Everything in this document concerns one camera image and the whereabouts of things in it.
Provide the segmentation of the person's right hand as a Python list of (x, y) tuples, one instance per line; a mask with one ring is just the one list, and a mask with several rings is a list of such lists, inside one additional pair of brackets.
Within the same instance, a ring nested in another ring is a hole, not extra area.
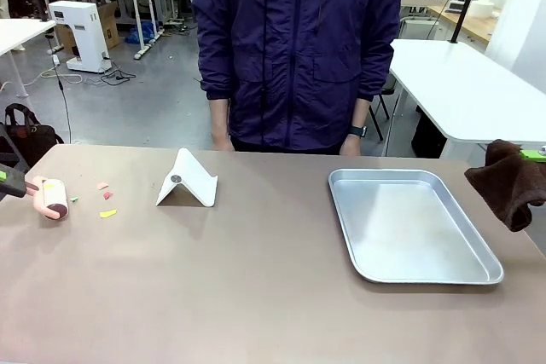
[(235, 148), (230, 140), (229, 133), (227, 131), (213, 131), (212, 143), (216, 151), (234, 152)]

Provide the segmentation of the person's left hand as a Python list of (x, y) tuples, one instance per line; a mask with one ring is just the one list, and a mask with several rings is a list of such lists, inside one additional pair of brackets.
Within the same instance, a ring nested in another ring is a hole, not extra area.
[(361, 155), (361, 137), (349, 134), (340, 147), (342, 156), (360, 156)]

